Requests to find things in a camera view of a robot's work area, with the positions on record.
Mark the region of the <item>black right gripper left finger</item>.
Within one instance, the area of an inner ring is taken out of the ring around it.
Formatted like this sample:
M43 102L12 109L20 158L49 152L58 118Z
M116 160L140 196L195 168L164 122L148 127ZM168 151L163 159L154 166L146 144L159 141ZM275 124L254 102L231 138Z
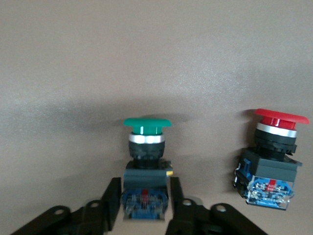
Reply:
M69 235L103 235L113 229L120 208L121 178L112 178L102 197L72 213Z

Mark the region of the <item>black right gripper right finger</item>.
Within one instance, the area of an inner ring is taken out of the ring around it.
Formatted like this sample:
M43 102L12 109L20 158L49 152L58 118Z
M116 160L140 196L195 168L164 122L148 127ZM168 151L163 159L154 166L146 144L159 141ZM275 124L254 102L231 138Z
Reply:
M166 235L214 235L210 210L198 205L194 200L185 198L178 177L170 179L173 218L170 220Z

